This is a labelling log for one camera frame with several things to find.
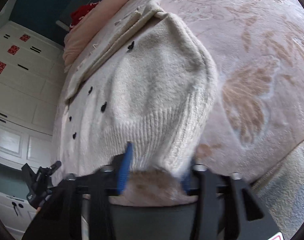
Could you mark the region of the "person's fleece-clad knee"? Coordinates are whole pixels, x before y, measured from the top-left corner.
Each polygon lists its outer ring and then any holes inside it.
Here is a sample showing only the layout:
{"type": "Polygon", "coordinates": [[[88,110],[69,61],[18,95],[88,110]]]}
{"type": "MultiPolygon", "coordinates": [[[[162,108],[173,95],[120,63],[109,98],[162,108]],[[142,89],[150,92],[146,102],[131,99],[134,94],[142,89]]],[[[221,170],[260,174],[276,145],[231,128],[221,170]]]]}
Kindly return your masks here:
{"type": "Polygon", "coordinates": [[[304,141],[253,186],[284,239],[291,239],[304,222],[304,141]]]}

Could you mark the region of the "pink folded duvet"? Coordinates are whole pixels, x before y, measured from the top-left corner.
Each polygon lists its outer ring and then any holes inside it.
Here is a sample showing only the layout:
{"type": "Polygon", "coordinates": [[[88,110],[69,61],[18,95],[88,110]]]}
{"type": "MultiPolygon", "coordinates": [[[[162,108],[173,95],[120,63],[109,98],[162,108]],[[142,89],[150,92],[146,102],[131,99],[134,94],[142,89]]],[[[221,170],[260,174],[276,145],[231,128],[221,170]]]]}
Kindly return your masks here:
{"type": "Polygon", "coordinates": [[[129,0],[101,0],[64,38],[63,60],[73,64],[93,37],[129,0]]]}

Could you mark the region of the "cream knit sweater black hearts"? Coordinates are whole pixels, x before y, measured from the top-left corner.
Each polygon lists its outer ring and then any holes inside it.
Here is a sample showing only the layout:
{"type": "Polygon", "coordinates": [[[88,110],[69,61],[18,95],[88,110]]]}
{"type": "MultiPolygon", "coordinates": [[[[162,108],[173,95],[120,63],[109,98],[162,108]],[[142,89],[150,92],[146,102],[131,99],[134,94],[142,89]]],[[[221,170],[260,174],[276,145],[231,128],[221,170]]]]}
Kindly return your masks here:
{"type": "Polygon", "coordinates": [[[102,34],[69,71],[56,119],[56,180],[125,151],[133,171],[182,177],[213,107],[217,68],[185,22],[149,0],[102,34]]]}

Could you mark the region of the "red cloth on headboard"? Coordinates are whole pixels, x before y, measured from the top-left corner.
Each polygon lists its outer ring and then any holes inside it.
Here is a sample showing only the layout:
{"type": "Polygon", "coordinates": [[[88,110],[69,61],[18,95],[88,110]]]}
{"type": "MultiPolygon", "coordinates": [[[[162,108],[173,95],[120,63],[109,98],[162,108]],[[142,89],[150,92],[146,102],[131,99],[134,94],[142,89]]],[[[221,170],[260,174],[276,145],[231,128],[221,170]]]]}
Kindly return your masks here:
{"type": "Polygon", "coordinates": [[[99,2],[82,5],[77,10],[72,12],[70,14],[71,17],[71,23],[69,25],[70,30],[73,29],[98,4],[99,2]]]}

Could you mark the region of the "white wardrobe with red stickers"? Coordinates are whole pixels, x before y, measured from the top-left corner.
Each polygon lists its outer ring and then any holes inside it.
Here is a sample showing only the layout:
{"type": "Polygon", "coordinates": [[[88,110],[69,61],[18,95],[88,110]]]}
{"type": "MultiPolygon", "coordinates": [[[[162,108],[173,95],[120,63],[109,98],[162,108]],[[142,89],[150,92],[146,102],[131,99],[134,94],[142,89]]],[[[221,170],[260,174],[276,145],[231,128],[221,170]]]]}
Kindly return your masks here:
{"type": "Polygon", "coordinates": [[[62,48],[14,22],[0,29],[0,158],[48,166],[65,80],[62,48]]]}

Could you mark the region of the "pink floral bed blanket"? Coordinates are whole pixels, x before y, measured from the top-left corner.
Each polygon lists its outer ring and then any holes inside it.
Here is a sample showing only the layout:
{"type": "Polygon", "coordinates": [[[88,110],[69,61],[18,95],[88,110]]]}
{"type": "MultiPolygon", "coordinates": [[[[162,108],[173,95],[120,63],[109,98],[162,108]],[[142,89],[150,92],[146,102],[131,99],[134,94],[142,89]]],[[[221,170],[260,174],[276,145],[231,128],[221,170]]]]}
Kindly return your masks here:
{"type": "MultiPolygon", "coordinates": [[[[129,0],[65,66],[67,77],[105,30],[148,1],[129,0]]],[[[297,0],[162,0],[161,6],[185,22],[217,68],[214,104],[192,158],[218,174],[259,179],[304,141],[304,9],[297,0]]],[[[57,160],[55,135],[56,122],[52,161],[57,160]]],[[[191,203],[194,197],[184,196],[180,186],[182,177],[155,168],[131,170],[125,192],[112,201],[191,203]]]]}

